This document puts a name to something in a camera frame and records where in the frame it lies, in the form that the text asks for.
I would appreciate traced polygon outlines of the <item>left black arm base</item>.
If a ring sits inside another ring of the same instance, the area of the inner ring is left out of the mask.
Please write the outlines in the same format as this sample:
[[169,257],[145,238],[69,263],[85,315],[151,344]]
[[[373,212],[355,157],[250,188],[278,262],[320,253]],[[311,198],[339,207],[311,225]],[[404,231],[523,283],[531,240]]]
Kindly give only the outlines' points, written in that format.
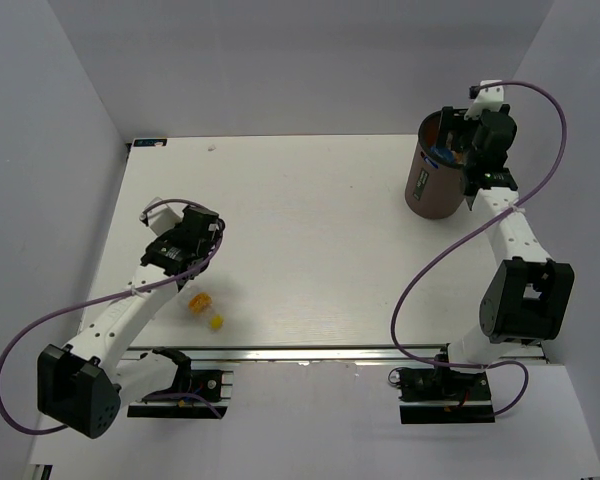
[[157,348],[121,361],[113,383],[129,418],[220,420],[231,399],[233,372]]

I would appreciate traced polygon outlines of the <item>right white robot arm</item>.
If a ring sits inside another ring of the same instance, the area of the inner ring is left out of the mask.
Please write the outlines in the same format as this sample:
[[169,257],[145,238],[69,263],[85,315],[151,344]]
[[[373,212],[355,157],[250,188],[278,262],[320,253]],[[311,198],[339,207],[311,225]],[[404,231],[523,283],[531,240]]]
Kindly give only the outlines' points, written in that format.
[[451,147],[462,156],[462,193],[485,226],[497,266],[479,304],[477,326],[448,345],[449,363],[431,374],[433,390],[452,399],[466,389],[466,373],[487,368],[519,345],[558,336],[575,273],[541,246],[520,204],[505,166],[517,133],[509,107],[468,109],[440,125],[451,129]]

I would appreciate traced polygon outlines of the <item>blue label clear bottle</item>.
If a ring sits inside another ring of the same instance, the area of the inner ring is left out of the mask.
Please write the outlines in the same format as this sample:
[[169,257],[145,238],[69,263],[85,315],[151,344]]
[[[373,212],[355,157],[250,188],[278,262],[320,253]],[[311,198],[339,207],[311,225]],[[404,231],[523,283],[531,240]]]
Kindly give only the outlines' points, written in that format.
[[429,159],[435,164],[445,163],[456,165],[458,163],[457,155],[454,151],[448,147],[438,147],[436,145],[430,147]]

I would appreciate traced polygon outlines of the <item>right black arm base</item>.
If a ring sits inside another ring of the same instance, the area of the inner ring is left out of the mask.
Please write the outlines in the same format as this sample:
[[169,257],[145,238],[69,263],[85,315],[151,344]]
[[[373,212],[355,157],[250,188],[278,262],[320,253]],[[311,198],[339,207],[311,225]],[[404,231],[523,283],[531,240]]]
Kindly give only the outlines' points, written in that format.
[[495,422],[491,390],[484,372],[398,367],[389,372],[388,383],[400,392],[403,425]]

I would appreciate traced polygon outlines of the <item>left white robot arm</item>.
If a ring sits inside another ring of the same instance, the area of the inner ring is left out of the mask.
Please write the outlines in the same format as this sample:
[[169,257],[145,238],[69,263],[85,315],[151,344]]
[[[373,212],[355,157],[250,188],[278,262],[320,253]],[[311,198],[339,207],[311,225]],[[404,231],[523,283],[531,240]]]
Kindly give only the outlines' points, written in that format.
[[191,360],[171,347],[121,359],[158,311],[202,273],[223,239],[225,222],[199,204],[176,214],[157,201],[141,214],[155,234],[120,297],[64,346],[48,345],[37,359],[37,406],[63,426],[95,439],[135,402],[205,399]]

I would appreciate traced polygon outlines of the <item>small yellow cap bottle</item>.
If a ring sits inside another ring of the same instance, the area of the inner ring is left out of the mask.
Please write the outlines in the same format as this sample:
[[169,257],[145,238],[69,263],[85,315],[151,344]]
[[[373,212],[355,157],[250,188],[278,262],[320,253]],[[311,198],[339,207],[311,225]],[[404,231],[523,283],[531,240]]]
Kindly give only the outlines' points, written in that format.
[[224,325],[224,316],[215,308],[209,293],[189,283],[178,294],[178,302],[189,317],[198,324],[206,325],[211,331],[219,331]]

